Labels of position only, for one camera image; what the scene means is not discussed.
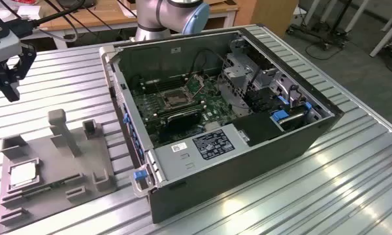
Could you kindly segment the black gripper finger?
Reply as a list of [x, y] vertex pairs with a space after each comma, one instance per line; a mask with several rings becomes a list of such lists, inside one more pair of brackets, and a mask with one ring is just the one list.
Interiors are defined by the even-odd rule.
[[19, 81], [24, 80], [36, 59], [36, 49], [32, 45], [21, 44], [19, 62], [9, 69], [5, 65], [1, 91], [9, 102], [20, 99]]

